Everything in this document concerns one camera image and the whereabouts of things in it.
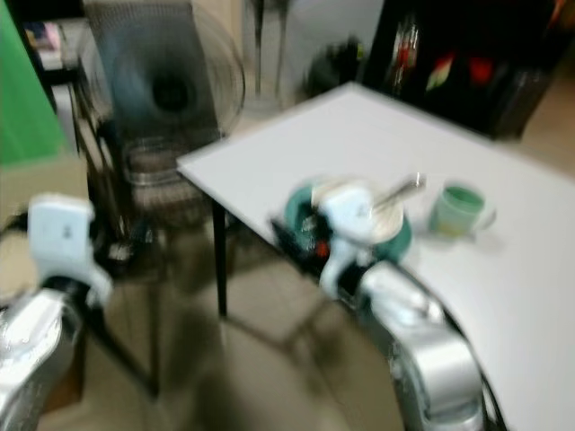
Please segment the spoon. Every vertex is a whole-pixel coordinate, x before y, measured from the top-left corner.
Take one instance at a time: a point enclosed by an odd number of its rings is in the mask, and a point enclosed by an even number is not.
[[[397,202],[398,200],[406,199],[410,194],[424,189],[426,183],[427,179],[425,178],[425,175],[418,172],[413,177],[401,183],[391,193],[386,193],[381,198],[376,198],[376,201],[371,208],[371,212],[388,207]]]

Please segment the fan stand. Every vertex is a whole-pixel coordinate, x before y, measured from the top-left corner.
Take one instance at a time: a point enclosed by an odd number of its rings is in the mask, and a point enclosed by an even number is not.
[[[248,97],[244,102],[244,108],[251,113],[259,114],[265,117],[274,115],[283,111],[281,104],[279,88],[281,81],[281,72],[284,64],[284,53],[286,50],[286,29],[288,24],[288,10],[289,1],[283,0],[279,2],[278,13],[280,20],[280,35],[279,35],[279,57],[276,68],[276,81],[273,88],[262,91],[262,84],[265,83],[261,80],[261,38],[263,33],[263,18],[265,14],[265,0],[252,0],[253,20],[254,20],[254,36],[255,36],[255,75],[253,82],[253,92],[250,90],[248,84],[248,94],[253,94],[253,97]]]

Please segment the green wall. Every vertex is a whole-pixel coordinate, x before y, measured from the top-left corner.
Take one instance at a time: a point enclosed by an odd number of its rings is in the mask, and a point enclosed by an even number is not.
[[[65,151],[66,138],[0,0],[0,165]]]

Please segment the cable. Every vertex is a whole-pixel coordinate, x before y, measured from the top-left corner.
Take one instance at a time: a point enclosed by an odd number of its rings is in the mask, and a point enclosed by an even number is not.
[[[10,232],[27,232],[28,231],[28,211],[22,211],[13,215],[8,222],[0,229],[0,241]]]
[[[419,281],[419,279],[417,279],[407,268],[405,268],[405,267],[403,267],[400,264],[395,263],[395,262],[390,261],[390,263],[401,274],[403,274],[404,276],[409,278],[413,284],[415,284],[423,292],[425,292],[426,295],[430,296],[432,299],[434,299],[435,301],[437,301],[438,303],[441,304],[441,307],[443,308],[444,313],[446,315],[446,318],[449,321],[449,323],[451,324],[451,326],[459,333],[459,335],[461,335],[467,341],[467,344],[469,344],[469,348],[471,350],[473,350],[473,347],[471,345],[471,342],[469,341],[469,338],[467,338],[467,336],[465,335],[465,333],[463,332],[461,327],[457,324],[456,319],[454,318],[453,314],[443,304],[443,302],[436,295],[434,295],[433,292],[431,292],[431,290],[427,286],[425,286],[421,281]],[[483,371],[483,369],[481,368],[479,363],[477,364],[477,366],[479,368],[479,372],[480,372],[480,375],[482,378],[482,383],[485,386],[485,389],[487,390],[489,397],[491,398],[491,405],[493,406],[493,410],[495,412],[495,420],[496,420],[495,425],[497,426],[498,431],[509,431],[509,429],[507,428],[507,425],[505,423],[505,419],[503,418],[503,414],[501,413],[500,405],[497,401],[497,397],[495,396],[495,392],[493,391],[493,389],[489,383],[489,380],[487,379],[487,376],[485,375],[485,372]]]

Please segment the white table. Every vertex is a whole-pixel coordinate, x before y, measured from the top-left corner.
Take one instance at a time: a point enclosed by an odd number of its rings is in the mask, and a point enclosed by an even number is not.
[[[224,208],[269,243],[269,218],[310,177],[354,174],[383,187],[425,172],[428,189],[406,204],[416,225],[445,180],[479,187],[498,208],[495,225],[476,242],[416,236],[403,263],[455,315],[511,429],[573,429],[572,180],[355,85],[188,155],[180,166],[218,203],[215,223],[223,225]]]

